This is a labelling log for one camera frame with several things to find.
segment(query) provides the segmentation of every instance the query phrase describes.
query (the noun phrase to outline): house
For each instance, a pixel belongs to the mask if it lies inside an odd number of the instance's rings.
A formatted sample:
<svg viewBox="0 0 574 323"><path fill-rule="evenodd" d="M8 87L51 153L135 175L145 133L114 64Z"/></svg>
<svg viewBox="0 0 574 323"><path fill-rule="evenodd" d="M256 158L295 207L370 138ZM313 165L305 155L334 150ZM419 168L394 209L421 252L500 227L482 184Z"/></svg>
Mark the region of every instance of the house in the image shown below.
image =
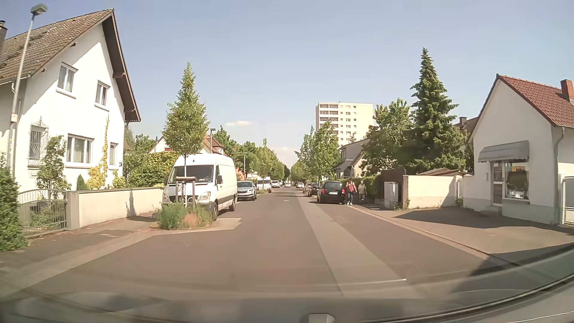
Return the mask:
<svg viewBox="0 0 574 323"><path fill-rule="evenodd" d="M560 83L496 75L468 139L475 176L464 179L465 207L546 224L573 221L563 187L574 176L574 90L571 80Z"/></svg>
<svg viewBox="0 0 574 323"><path fill-rule="evenodd" d="M0 36L0 151L7 152L20 191L36 188L48 139L58 135L67 142L64 175L75 189L78 175L87 179L102 158L108 118L111 184L112 172L122 173L124 126L141 121L114 10L32 30L15 114L12 91L26 33Z"/></svg>
<svg viewBox="0 0 574 323"><path fill-rule="evenodd" d="M338 179L362 176L364 159L361 151L363 150L363 145L368 141L368 139L363 139L342 145L339 148L341 151L341 163L335 167L335 174Z"/></svg>
<svg viewBox="0 0 574 323"><path fill-rule="evenodd" d="M200 153L219 153L225 155L223 151L223 146L217 141L217 139L210 137L208 134L203 138L203 149ZM160 151L172 151L172 149L166 144L163 136L156 142L155 146L149 151L149 153L160 152Z"/></svg>

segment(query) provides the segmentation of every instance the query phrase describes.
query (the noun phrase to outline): van windshield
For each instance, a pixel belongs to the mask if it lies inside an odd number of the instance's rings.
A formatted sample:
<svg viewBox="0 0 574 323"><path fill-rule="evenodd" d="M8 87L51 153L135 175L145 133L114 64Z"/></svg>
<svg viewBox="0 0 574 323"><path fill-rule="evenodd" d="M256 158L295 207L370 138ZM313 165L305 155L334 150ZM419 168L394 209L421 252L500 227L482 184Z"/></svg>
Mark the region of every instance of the van windshield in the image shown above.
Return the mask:
<svg viewBox="0 0 574 323"><path fill-rule="evenodd" d="M172 174L169 177L169 183L176 182L176 176L183 177L195 176L196 183L206 183L213 181L214 166L213 165L187 165L187 174L184 173L183 166L175 166L172 169Z"/></svg>

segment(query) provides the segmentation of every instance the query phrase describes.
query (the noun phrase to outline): apartment building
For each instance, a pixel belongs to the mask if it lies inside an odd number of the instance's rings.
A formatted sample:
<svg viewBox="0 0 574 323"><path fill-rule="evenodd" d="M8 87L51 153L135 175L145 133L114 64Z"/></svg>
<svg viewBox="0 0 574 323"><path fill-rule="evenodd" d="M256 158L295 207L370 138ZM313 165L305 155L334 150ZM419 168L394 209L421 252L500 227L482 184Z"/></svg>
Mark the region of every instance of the apartment building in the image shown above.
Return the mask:
<svg viewBox="0 0 574 323"><path fill-rule="evenodd" d="M373 104L319 102L315 107L315 128L330 121L341 145L361 140L373 124Z"/></svg>

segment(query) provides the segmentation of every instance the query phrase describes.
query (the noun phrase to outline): door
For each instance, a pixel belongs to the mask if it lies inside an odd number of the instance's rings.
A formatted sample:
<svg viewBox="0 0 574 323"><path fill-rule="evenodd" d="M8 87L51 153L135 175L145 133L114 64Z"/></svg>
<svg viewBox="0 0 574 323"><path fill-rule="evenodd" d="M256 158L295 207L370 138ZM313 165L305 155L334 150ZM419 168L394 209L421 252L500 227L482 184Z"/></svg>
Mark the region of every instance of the door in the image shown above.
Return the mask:
<svg viewBox="0 0 574 323"><path fill-rule="evenodd" d="M502 194L504 192L504 177L502 172L503 163L492 162L492 205L502 206Z"/></svg>
<svg viewBox="0 0 574 323"><path fill-rule="evenodd" d="M564 223L574 224L574 177L564 178Z"/></svg>

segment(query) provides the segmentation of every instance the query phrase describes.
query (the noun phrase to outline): distant car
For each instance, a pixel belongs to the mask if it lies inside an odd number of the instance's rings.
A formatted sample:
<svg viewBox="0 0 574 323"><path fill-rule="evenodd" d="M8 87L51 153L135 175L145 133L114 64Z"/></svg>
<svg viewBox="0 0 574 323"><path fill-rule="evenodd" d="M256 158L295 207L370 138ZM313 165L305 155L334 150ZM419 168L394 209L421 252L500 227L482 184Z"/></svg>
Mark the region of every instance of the distant car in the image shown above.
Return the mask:
<svg viewBox="0 0 574 323"><path fill-rule="evenodd" d="M317 195L317 190L319 189L319 184L311 183L309 188L307 189L307 196Z"/></svg>
<svg viewBox="0 0 574 323"><path fill-rule="evenodd" d="M326 180L317 192L317 203L341 203L345 202L345 188L341 182Z"/></svg>
<svg viewBox="0 0 574 323"><path fill-rule="evenodd" d="M257 199L257 187L250 180L240 180L237 182L237 200Z"/></svg>

